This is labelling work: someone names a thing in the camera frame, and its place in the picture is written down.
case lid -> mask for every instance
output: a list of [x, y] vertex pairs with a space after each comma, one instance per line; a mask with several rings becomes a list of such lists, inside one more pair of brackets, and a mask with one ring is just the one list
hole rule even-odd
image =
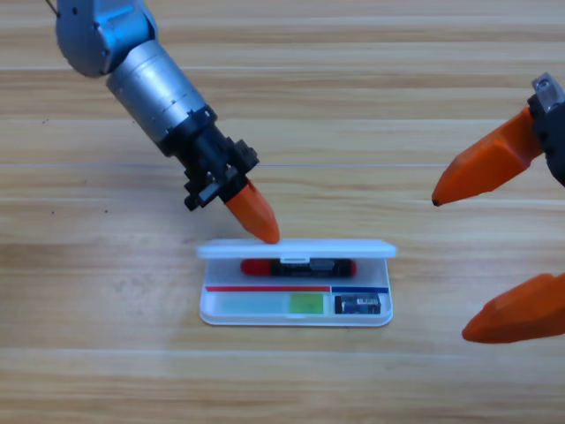
[[396, 247], [370, 239], [283, 239], [268, 245], [254, 239], [217, 239], [197, 248], [201, 259], [280, 259], [281, 262], [309, 262], [311, 258], [393, 258]]

white plastic case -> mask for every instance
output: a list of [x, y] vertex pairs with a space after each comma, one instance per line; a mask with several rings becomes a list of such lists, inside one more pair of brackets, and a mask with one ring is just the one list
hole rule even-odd
[[[209, 324], [380, 327], [393, 317], [387, 259], [396, 256], [396, 248], [381, 240], [289, 238], [268, 245], [253, 239], [218, 239], [199, 246], [197, 255], [207, 261], [200, 316]], [[240, 269], [245, 259], [307, 263], [330, 258], [353, 260], [357, 274], [349, 278], [247, 276]], [[379, 314], [335, 312], [335, 296], [360, 293], [378, 293]]]

wood grain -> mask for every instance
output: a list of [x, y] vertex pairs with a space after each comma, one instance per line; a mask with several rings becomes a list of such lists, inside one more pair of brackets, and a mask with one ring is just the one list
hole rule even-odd
[[565, 339], [487, 346], [461, 329], [493, 296], [561, 273], [562, 187], [539, 158], [445, 208], [459, 151], [565, 80], [565, 3], [147, 1], [162, 42], [260, 153], [284, 237], [380, 238], [382, 329], [202, 323], [193, 213], [102, 81], [72, 72], [49, 9], [0, 3], [0, 423], [563, 423]]

marker pen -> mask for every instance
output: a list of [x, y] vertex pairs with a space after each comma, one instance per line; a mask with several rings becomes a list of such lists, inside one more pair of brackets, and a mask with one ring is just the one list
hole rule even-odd
[[247, 259], [241, 271], [248, 276], [350, 277], [357, 265], [350, 259], [312, 259], [308, 263], [281, 263], [277, 259]]

orange robot finger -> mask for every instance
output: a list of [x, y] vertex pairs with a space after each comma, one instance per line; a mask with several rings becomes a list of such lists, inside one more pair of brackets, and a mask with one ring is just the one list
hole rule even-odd
[[491, 192], [530, 167], [543, 153], [528, 110], [459, 154], [432, 194], [435, 206]]
[[542, 274], [488, 302], [463, 330], [465, 340], [514, 343], [565, 334], [565, 274]]
[[265, 243], [279, 242], [275, 212], [251, 181], [225, 205], [252, 235]]

